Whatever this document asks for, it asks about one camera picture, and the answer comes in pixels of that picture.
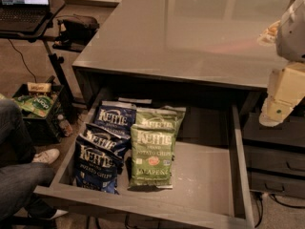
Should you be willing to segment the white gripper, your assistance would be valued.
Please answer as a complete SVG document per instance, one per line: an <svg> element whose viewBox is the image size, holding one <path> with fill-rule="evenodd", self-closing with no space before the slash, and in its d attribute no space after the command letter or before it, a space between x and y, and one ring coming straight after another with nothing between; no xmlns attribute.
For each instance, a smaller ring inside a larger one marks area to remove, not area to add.
<svg viewBox="0 0 305 229"><path fill-rule="evenodd" d="M282 70L273 70L268 84L266 113L259 123L274 127L283 122L305 96L305 65L291 62Z"/></svg>

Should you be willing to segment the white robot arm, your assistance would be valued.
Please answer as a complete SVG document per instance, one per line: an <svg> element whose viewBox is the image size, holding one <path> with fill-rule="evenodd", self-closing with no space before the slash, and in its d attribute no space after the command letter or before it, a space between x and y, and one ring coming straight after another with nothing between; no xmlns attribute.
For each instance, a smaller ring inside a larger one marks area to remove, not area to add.
<svg viewBox="0 0 305 229"><path fill-rule="evenodd" d="M305 0L290 0L281 19L267 28L258 42L274 42L276 53L288 61L282 70L271 72L259 116L261 125L274 127L305 97Z"/></svg>

